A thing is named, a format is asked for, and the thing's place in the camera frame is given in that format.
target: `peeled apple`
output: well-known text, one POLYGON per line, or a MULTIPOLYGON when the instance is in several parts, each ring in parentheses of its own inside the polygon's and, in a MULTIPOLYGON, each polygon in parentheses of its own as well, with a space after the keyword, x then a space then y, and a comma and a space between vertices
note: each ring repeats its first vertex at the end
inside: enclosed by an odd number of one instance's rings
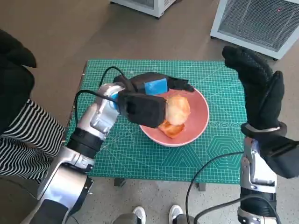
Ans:
POLYGON ((182 125, 190 114, 190 105, 185 97, 174 96, 166 103, 166 120, 172 125, 182 125))

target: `grid pattern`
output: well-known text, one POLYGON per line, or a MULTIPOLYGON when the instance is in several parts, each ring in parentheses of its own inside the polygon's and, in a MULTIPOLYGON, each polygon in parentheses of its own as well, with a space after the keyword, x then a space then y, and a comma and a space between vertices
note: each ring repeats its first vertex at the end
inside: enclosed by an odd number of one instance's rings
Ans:
MULTIPOLYGON (((210 120, 197 140, 171 148, 154 143, 138 125, 120 116, 96 156, 91 176, 190 181, 213 157, 242 151, 240 124, 246 121, 243 89, 237 73, 226 68, 223 62, 89 60, 81 89, 96 91, 102 73, 109 66, 119 67, 129 78, 155 71, 188 79, 205 96, 210 120)), ((117 71, 110 70, 104 82, 112 82, 117 75, 117 71)), ((93 100, 88 94, 79 98, 79 117, 93 100)), ((72 119, 69 135, 74 127, 72 119)), ((238 155, 219 159, 209 165, 197 181, 238 184, 240 158, 238 155)))
POLYGON ((219 32, 278 52, 298 25, 297 3, 229 0, 219 32))

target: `pink bowl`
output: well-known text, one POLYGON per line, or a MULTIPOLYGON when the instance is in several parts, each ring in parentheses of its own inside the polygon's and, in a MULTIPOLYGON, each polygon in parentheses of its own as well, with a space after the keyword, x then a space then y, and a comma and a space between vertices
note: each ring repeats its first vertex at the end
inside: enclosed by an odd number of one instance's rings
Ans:
POLYGON ((185 128, 175 139, 167 137, 157 128, 140 126, 141 130, 154 142, 168 147, 178 147, 186 145, 196 140, 206 129, 209 122, 209 106, 204 96, 195 89, 194 92, 170 90, 160 96, 169 98, 173 95, 186 97, 190 104, 191 113, 185 122, 185 128))

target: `white appliance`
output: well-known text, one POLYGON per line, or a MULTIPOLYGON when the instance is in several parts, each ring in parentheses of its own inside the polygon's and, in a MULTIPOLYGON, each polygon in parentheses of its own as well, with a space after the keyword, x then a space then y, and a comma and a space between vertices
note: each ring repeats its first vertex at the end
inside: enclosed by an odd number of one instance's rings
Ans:
POLYGON ((111 3, 117 3, 137 11, 153 15, 160 18, 165 10, 176 0, 110 0, 111 3))
POLYGON ((210 35, 281 59, 299 38, 299 0, 220 0, 210 35))

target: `vent grille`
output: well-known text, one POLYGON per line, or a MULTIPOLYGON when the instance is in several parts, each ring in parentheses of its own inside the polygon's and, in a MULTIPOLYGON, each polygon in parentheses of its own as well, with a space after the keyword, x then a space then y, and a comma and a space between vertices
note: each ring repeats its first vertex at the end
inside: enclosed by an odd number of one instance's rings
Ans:
POLYGON ((152 9, 154 9, 154 0, 130 0, 132 2, 136 2, 140 5, 148 6, 152 9))
POLYGON ((298 26, 299 4, 229 0, 218 32, 277 52, 298 26))

